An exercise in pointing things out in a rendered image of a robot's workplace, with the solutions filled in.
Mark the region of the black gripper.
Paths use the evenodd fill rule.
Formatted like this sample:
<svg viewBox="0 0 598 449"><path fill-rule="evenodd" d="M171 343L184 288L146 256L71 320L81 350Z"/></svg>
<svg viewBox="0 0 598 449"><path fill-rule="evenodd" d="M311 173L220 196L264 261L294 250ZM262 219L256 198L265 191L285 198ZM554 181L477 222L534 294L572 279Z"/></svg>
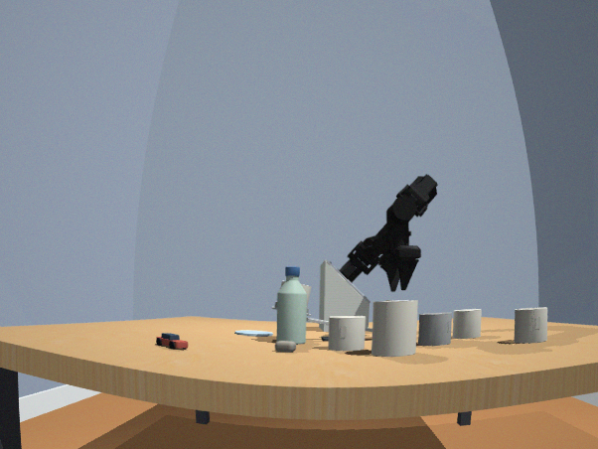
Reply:
<svg viewBox="0 0 598 449"><path fill-rule="evenodd" d="M387 279L390 285L390 292L396 290L399 278L400 288L405 290L415 266L419 262L421 249L417 245L409 245L411 231L408 227L396 226L386 229L386 233L392 237L394 250L392 253L386 252L378 259L379 267L387 273Z"/></svg>

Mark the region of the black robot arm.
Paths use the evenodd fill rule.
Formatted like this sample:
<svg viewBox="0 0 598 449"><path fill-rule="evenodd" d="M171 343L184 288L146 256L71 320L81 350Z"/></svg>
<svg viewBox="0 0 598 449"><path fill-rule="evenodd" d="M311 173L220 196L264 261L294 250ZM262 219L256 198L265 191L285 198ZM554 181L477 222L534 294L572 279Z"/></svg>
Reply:
<svg viewBox="0 0 598 449"><path fill-rule="evenodd" d="M386 252L392 253L394 242L386 229L396 226L409 228L408 222L416 216L423 216L428 204L436 197L437 182L429 175L418 176L411 185L406 185L397 195L393 205L386 210L385 226L372 237L360 242L347 256L349 259L338 269L352 284L363 272L369 275L377 266L378 259ZM386 238L384 235L386 234ZM356 251L355 255L353 252ZM370 268L368 266L371 265Z"/></svg>

